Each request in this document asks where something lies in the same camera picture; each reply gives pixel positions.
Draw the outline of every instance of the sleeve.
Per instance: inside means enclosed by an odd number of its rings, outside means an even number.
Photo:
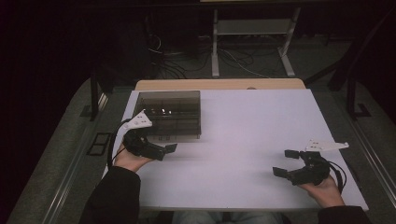
[[[358,206],[335,206],[318,212],[318,224],[371,224],[366,213]]]
[[[113,166],[85,204],[79,223],[136,223],[139,194],[139,176]]]

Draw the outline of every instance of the person's left hand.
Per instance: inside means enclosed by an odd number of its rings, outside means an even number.
[[[146,163],[153,161],[152,159],[146,157],[137,157],[131,152],[129,152],[124,144],[121,144],[117,153],[119,153],[114,161],[115,166],[119,166],[125,169],[128,169],[133,172],[137,172],[143,165]]]

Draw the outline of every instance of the person's right hand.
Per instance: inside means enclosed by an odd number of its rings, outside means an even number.
[[[323,208],[345,205],[341,193],[331,175],[316,186],[309,183],[299,185],[299,187],[305,189],[308,195],[314,198]]]

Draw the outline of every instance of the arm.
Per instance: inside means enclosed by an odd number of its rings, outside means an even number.
[[[79,223],[136,223],[140,178],[135,172],[151,160],[123,149],[121,145],[114,166],[93,191]]]
[[[305,189],[308,195],[323,208],[318,212],[319,224],[371,223],[361,207],[345,205],[335,181],[330,175],[317,186],[310,183],[299,187]]]

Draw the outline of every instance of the white mount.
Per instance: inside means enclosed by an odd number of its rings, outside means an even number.
[[[334,142],[324,142],[318,140],[309,140],[308,146],[305,148],[306,151],[330,151],[340,148],[349,147],[348,143],[334,143]]]
[[[147,128],[151,127],[152,122],[145,114],[145,110],[142,110],[139,114],[134,116],[128,123],[125,124],[124,129],[139,129],[139,128]]]

